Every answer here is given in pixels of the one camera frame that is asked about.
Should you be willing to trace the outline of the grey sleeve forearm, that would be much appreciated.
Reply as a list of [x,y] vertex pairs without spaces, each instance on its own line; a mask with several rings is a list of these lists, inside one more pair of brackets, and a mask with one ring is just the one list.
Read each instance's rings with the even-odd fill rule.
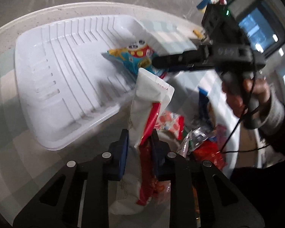
[[285,156],[285,105],[279,101],[273,88],[269,103],[260,113],[259,132],[275,152]]

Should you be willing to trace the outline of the person's right hand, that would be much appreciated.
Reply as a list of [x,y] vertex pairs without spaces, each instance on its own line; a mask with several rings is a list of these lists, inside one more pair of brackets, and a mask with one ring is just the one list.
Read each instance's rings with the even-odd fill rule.
[[[251,90],[253,90],[252,96],[257,98],[260,105],[260,110],[267,107],[267,105],[270,103],[271,91],[270,86],[265,78],[256,79],[255,81],[245,79],[242,86],[245,89],[245,92],[248,94],[251,92]],[[222,91],[226,93],[226,103],[229,105],[236,117],[240,118],[242,113],[247,112],[243,98],[240,95],[233,94],[225,82],[222,83]]]

